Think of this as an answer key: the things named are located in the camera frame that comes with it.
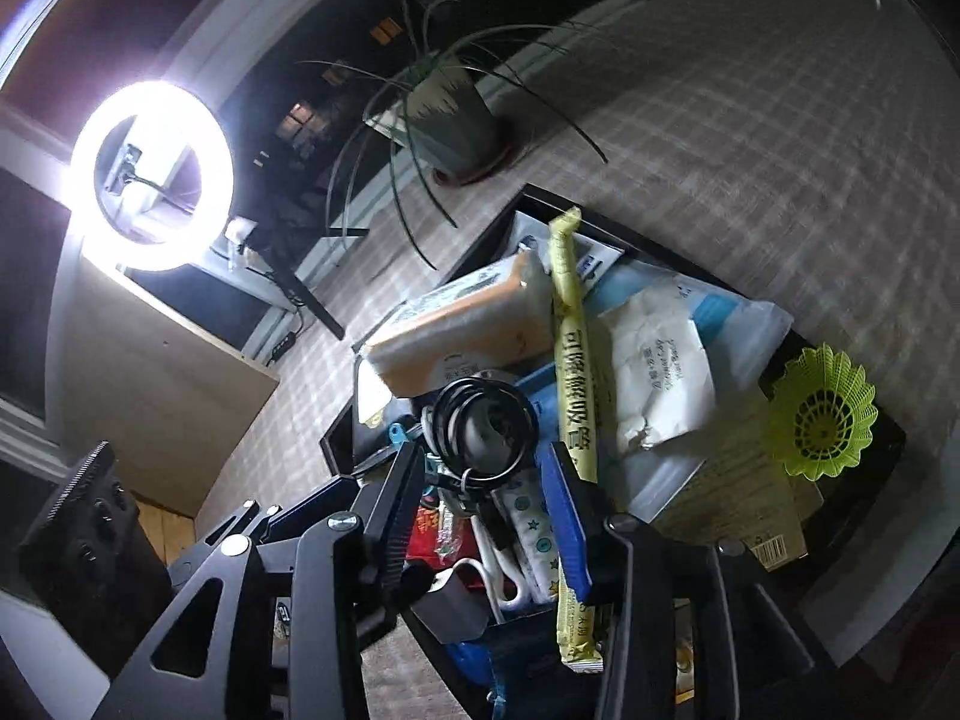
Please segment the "checkered tablecloth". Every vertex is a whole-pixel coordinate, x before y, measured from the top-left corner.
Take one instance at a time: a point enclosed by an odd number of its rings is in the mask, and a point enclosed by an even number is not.
[[[403,192],[418,241],[450,269],[530,182],[599,210],[796,317],[805,338],[867,367],[912,442],[934,451],[960,403],[960,81],[893,0],[651,0],[532,81],[610,156],[529,100],[536,147],[510,170],[437,194],[460,227]],[[347,327],[280,363],[277,392],[198,517],[290,504],[328,478],[318,441],[352,390],[349,343],[439,274],[394,209],[321,285]],[[371,715],[461,716],[400,631],[365,654]]]

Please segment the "glowing white ring light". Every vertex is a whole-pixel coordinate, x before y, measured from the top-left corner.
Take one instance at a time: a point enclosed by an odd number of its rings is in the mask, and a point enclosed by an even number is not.
[[[170,135],[176,138],[172,143],[186,142],[200,164],[200,198],[193,215],[159,244],[126,238],[110,224],[97,197],[94,166],[100,149],[114,127],[133,116],[145,119],[152,137]],[[148,149],[144,148],[145,157]],[[164,81],[136,83],[104,100],[80,132],[70,170],[76,198],[73,210],[82,216],[88,239],[102,253],[131,268],[169,271],[193,261],[227,224],[233,196],[233,164],[227,138],[200,100]]]

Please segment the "yellow shuttlecock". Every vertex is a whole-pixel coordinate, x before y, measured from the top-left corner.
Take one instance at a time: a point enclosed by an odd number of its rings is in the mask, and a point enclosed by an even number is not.
[[[815,482],[860,464],[860,452],[874,439],[875,388],[862,365],[825,343],[804,349],[786,364],[774,384],[770,406],[771,454],[790,476]]]

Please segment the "yellow stick package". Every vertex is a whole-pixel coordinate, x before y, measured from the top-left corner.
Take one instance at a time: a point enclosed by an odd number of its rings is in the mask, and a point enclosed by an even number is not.
[[[550,223],[550,269],[553,272],[557,338],[557,406],[560,440],[581,479],[597,481],[596,418],[590,371],[587,327],[580,281],[573,252],[573,233],[580,226],[580,209],[573,208]],[[560,566],[557,610],[560,660],[573,671],[599,671],[603,659],[593,638],[593,608],[577,601]]]

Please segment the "white pouch with stars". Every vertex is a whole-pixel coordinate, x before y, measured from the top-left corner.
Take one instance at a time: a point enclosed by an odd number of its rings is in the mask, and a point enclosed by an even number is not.
[[[600,319],[611,337],[617,454],[703,427],[716,405],[709,360],[672,282],[640,290]]]
[[[536,469],[517,472],[504,487],[493,492],[501,514],[517,531],[517,561],[535,604],[557,599],[560,553]]]

